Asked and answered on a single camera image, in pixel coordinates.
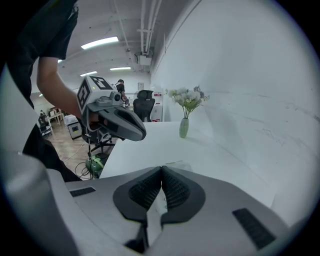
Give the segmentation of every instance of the wooden floor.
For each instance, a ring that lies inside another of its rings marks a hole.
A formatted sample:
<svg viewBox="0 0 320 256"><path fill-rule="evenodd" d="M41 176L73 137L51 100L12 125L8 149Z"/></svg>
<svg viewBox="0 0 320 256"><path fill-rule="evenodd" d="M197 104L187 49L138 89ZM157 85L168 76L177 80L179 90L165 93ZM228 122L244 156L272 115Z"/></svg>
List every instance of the wooden floor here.
<svg viewBox="0 0 320 256"><path fill-rule="evenodd" d="M55 150L57 151L60 159L64 162L65 166L68 167L78 176L82 175L82 170L86 167L85 162L88 159L88 143L86 143L82 137L71 139L68 128L64 125L63 122L60 122L61 125L52 122L53 134L47 136L46 139L49 140ZM110 154L113 149L113 146L106 146L103 148L104 153ZM97 149L92 152L92 155L100 153L101 149ZM83 180L89 178L90 175L82 176Z"/></svg>

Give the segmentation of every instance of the fluorescent light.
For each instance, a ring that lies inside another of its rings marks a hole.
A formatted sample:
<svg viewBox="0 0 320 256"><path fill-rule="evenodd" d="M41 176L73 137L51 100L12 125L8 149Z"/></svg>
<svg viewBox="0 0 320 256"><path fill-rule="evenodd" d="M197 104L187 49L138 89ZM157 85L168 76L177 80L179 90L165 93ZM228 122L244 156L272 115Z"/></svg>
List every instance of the fluorescent light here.
<svg viewBox="0 0 320 256"><path fill-rule="evenodd" d="M89 72L89 73L81 74L80 77L84 77L86 75L91 75L91 74L95 74L95 73L97 73L97 71L92 71L92 72Z"/></svg>
<svg viewBox="0 0 320 256"><path fill-rule="evenodd" d="M129 66L110 68L110 70L130 70L130 69L131 69L131 67L129 67Z"/></svg>
<svg viewBox="0 0 320 256"><path fill-rule="evenodd" d="M94 41L94 42L90 42L90 43L87 43L85 45L82 45L81 48L86 50L86 49L89 49L91 47L100 46L100 45L104 45L104 44L107 44L107 43L118 42L118 41L119 40L118 40L117 36L108 37L108 38L105 38L105 39L101 39L101 40L98 40L98 41Z"/></svg>

